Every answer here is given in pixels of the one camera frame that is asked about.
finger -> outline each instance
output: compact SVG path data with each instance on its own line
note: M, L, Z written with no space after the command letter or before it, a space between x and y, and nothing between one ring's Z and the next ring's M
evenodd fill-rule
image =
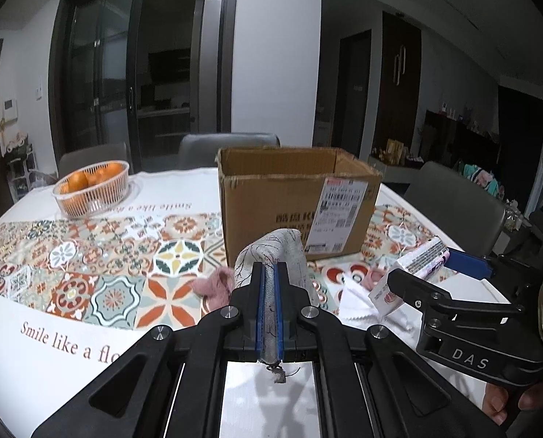
M507 419L507 412L505 410L499 412L498 414L495 414L493 417L491 417L493 421L498 424L502 425L503 422Z
M507 404L508 399L509 393L504 388L493 384L487 384L485 398L483 399L483 411L487 408L492 413L500 412Z
M543 407L543 382L531 386L519 399L521 410L533 410Z

tile pattern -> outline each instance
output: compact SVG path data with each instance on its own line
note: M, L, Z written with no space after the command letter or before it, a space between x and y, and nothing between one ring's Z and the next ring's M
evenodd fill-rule
M145 277L102 275L97 280L83 321L98 326L134 327Z
M100 326L196 324L209 308L189 282L220 265L218 213L0 224L0 295Z
M201 299L192 292L196 275L155 274L144 285L135 319L136 329L168 324L172 329L194 326L201 318Z
M360 253L308 262L308 274L318 292L320 307L338 314L344 276L360 282L369 269L387 272L401 255L433 236L411 212L392 205L376 206ZM442 267L430 281L440 283L454 273Z

tablecloth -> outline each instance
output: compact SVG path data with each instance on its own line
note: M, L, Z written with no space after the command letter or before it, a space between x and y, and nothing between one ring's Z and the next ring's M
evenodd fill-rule
M358 279L373 265L386 267L431 234L457 247L384 186L377 205L360 254L308 264L328 311L338 311L343 272ZM153 324L184 327L208 312L188 281L225 261L219 210L217 172L204 169L132 176L124 202L89 220L63 219L50 188L30 193L2 217L0 329L9 339L0 335L0 416L17 436L30 436L109 365L96 347L103 352L111 343L113 357L116 347L132 344ZM445 280L450 273L442 271L437 281L452 285L454 294L465 282L456 276ZM482 292L484 300L496 301L491 290ZM63 327L80 347L89 338L97 357L38 345L23 335L25 320L35 327ZM274 435L283 429L288 436L295 430L317 436L309 364L281 389L265 380L260 366L229 364L221 436L263 437L264 430ZM235 420L244 415L237 409L248 410L250 418Z

light switch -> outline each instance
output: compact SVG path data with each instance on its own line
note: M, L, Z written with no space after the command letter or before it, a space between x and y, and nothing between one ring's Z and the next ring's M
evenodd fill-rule
M39 77L39 83L36 87L36 100L43 98L43 80Z

fruit basket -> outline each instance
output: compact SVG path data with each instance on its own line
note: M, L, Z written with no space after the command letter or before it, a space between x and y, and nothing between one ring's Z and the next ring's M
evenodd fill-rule
M86 166L60 179L53 196L61 212L72 219L105 211L126 196L129 169L125 161Z

